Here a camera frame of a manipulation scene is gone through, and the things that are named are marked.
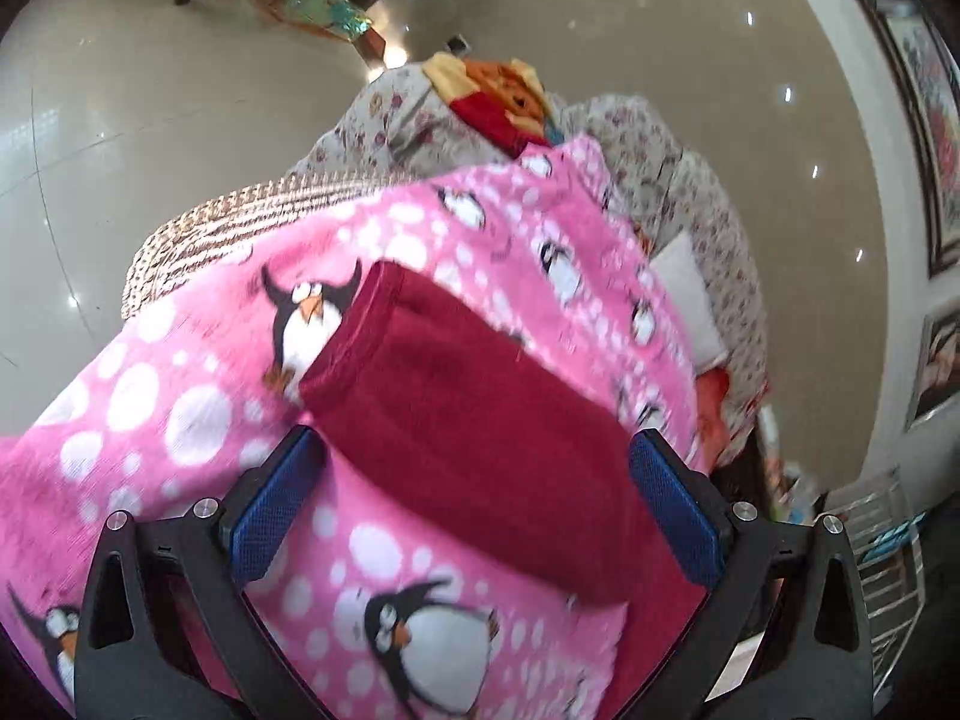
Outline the dark red garment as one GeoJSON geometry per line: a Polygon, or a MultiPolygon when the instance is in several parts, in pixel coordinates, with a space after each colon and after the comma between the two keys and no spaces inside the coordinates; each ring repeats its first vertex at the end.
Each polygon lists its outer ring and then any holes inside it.
{"type": "Polygon", "coordinates": [[[700,606],[615,416],[420,273],[371,266],[299,391],[329,444],[405,509],[586,605],[625,605],[601,717],[700,606]]]}

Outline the metal rack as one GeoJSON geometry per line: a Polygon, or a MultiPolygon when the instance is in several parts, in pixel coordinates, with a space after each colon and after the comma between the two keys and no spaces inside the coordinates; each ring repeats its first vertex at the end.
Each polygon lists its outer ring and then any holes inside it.
{"type": "Polygon", "coordinates": [[[825,512],[841,520],[854,553],[871,634],[874,699],[880,700],[926,603],[924,514],[913,511],[898,468],[828,493],[825,512]]]}

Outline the pink penguin blanket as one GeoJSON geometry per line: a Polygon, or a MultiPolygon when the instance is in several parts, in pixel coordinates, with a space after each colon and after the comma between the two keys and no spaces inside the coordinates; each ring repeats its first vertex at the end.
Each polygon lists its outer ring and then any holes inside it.
{"type": "MultiPolygon", "coordinates": [[[[2,445],[2,622],[57,709],[75,700],[83,583],[112,512],[178,515],[291,427],[299,386],[377,262],[420,273],[628,434],[701,461],[679,317],[589,137],[329,206],[129,320],[2,445]]],[[[329,463],[252,605],[345,718],[604,718],[622,603],[589,606],[329,463]]]]}

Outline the red cushion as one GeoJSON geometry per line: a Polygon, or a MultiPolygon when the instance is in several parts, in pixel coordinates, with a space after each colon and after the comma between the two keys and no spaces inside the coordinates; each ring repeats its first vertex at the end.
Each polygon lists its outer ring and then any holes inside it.
{"type": "Polygon", "coordinates": [[[722,452],[731,442],[729,427],[722,416],[722,405],[726,400],[731,382],[724,367],[713,367],[703,372],[695,380],[698,408],[698,439],[706,471],[711,473],[718,465],[722,452]]]}

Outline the small framed picture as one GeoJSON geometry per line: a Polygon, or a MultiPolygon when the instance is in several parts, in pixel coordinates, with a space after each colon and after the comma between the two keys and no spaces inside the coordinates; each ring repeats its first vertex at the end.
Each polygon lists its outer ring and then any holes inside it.
{"type": "Polygon", "coordinates": [[[958,400],[958,302],[924,320],[905,429],[911,431],[958,400]]]}

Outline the woven straw mat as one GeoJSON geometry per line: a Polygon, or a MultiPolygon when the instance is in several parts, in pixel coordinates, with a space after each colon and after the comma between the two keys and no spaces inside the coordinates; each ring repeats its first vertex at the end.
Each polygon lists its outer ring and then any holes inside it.
{"type": "Polygon", "coordinates": [[[133,319],[145,305],[181,288],[243,242],[329,206],[412,181],[405,171],[306,172],[206,200],[161,224],[140,245],[125,275],[121,319],[133,319]]]}

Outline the white pillow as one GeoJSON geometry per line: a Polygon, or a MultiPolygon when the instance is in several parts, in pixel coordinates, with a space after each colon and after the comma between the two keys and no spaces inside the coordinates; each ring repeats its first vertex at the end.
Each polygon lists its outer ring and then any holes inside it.
{"type": "Polygon", "coordinates": [[[727,359],[727,348],[713,319],[688,232],[679,232],[651,260],[651,268],[679,316],[695,372],[703,374],[721,367],[727,359]]]}

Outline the floral grey bedsheet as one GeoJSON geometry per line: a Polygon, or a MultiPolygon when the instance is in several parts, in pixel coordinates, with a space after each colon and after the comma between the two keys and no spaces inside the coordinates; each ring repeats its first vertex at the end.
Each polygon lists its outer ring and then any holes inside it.
{"type": "MultiPolygon", "coordinates": [[[[562,135],[585,133],[601,145],[615,184],[613,213],[630,220],[647,249],[657,254],[677,234],[690,236],[729,353],[731,388],[721,405],[729,439],[716,458],[727,465],[747,444],[768,388],[766,310],[739,213],[708,161],[682,145],[641,96],[601,94],[574,104],[556,94],[547,99],[562,135]]],[[[441,101],[418,65],[409,65],[368,83],[291,171],[402,171],[425,179],[507,159],[441,101]]]]}

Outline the large framed picture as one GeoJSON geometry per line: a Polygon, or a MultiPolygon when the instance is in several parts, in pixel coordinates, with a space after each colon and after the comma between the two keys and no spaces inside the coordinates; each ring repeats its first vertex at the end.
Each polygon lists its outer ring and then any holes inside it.
{"type": "Polygon", "coordinates": [[[958,64],[919,0],[857,0],[895,78],[923,190],[928,273],[958,265],[958,64]]]}

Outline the colourful gift bag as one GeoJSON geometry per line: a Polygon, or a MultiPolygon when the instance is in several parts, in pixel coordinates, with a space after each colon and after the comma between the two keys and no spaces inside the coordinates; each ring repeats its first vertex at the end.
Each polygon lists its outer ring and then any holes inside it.
{"type": "Polygon", "coordinates": [[[280,25],[356,43],[370,32],[373,21],[350,0],[251,0],[268,20],[280,25]]]}

